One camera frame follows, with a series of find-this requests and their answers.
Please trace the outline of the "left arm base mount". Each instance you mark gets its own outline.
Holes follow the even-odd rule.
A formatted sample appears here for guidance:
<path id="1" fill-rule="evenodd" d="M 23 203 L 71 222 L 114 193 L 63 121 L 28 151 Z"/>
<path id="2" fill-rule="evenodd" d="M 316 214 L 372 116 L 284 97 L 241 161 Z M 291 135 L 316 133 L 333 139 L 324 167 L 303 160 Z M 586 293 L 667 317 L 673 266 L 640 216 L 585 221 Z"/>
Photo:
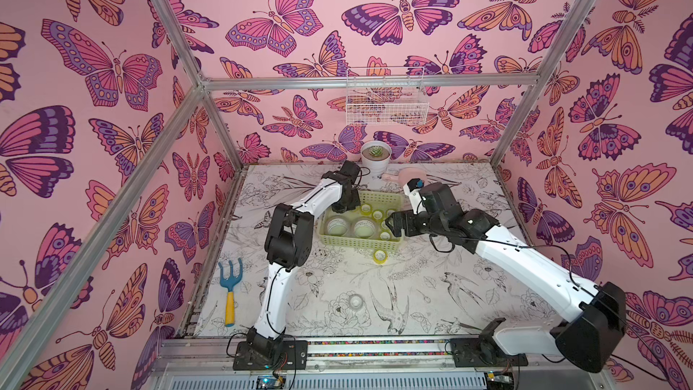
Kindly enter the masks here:
<path id="1" fill-rule="evenodd" d="M 236 371 L 305 370 L 307 360 L 308 341 L 285 334 L 265 337 L 251 329 L 236 346 L 233 368 Z"/>

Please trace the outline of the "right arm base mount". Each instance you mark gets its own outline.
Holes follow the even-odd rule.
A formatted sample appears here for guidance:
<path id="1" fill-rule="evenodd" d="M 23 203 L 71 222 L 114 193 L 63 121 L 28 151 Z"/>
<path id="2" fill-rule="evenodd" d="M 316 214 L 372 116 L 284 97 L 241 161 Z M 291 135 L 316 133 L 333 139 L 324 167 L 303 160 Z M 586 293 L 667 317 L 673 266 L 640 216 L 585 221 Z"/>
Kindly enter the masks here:
<path id="1" fill-rule="evenodd" d="M 479 335 L 451 339 L 448 343 L 449 353 L 453 357 L 455 367 L 527 367 L 529 362 L 524 354 L 506 354 L 494 341 L 494 332 L 502 323 L 505 323 L 505 318 L 498 318 L 491 321 Z"/>

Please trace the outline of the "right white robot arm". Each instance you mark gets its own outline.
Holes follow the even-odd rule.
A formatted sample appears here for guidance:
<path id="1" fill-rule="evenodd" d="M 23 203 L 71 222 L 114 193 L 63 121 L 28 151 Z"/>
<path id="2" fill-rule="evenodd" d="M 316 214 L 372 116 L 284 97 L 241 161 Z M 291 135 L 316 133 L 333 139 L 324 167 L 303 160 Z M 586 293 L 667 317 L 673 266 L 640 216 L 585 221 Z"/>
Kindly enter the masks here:
<path id="1" fill-rule="evenodd" d="M 386 219 L 397 237 L 445 238 L 529 287 L 557 312 L 556 323 L 511 323 L 499 318 L 478 335 L 485 363 L 521 355 L 560 356 L 573 366 L 598 373 L 626 335 L 626 295 L 614 283 L 596 285 L 576 276 L 526 245 L 481 209 L 465 211 L 451 188 L 414 178 L 404 184 L 411 203 Z"/>

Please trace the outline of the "pale green storage basket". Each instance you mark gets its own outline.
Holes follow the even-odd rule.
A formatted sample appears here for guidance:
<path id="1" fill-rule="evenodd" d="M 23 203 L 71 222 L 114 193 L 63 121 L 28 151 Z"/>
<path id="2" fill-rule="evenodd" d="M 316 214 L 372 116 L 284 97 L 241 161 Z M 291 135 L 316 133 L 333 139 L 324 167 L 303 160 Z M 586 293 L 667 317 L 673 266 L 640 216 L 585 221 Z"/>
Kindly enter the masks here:
<path id="1" fill-rule="evenodd" d="M 396 238 L 385 220 L 404 208 L 402 195 L 382 191 L 361 191 L 360 204 L 345 213 L 328 208 L 321 217 L 321 242 L 332 247 L 352 247 L 396 253 L 402 238 Z"/>

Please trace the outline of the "large transparent tape roll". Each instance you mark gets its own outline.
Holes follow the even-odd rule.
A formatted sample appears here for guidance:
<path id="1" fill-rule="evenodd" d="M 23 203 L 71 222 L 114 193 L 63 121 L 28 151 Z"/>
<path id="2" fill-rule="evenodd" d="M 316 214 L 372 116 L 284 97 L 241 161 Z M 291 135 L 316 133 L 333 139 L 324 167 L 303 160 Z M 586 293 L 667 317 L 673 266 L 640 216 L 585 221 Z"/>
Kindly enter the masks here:
<path id="1" fill-rule="evenodd" d="M 352 225 L 352 233 L 354 238 L 373 238 L 378 233 L 378 227 L 370 218 L 361 218 Z"/>
<path id="2" fill-rule="evenodd" d="M 344 237 L 350 231 L 351 223 L 343 217 L 332 217 L 326 222 L 325 233 L 329 236 Z"/>

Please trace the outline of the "small clear tape roll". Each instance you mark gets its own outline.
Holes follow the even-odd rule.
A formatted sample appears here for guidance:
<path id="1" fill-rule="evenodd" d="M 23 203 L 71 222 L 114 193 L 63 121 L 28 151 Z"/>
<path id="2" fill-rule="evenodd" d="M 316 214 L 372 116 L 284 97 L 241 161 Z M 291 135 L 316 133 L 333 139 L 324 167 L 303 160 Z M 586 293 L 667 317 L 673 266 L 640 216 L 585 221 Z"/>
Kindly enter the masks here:
<path id="1" fill-rule="evenodd" d="M 360 294 L 351 294 L 348 297 L 348 306 L 353 311 L 360 311 L 365 307 L 365 300 Z"/>

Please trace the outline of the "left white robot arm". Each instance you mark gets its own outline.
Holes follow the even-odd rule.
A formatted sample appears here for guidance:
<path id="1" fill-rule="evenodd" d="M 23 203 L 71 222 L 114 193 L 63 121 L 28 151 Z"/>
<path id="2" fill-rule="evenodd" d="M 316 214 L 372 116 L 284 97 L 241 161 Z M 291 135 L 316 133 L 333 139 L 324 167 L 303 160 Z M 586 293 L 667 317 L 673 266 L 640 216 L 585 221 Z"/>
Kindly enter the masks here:
<path id="1" fill-rule="evenodd" d="M 337 171 L 323 174 L 318 185 L 299 200 L 274 208 L 265 238 L 267 287 L 258 319 L 247 334 L 250 345 L 273 348 L 282 343 L 295 270 L 310 257 L 315 221 L 328 209 L 335 213 L 356 209 L 360 178 L 357 164 L 343 162 Z"/>

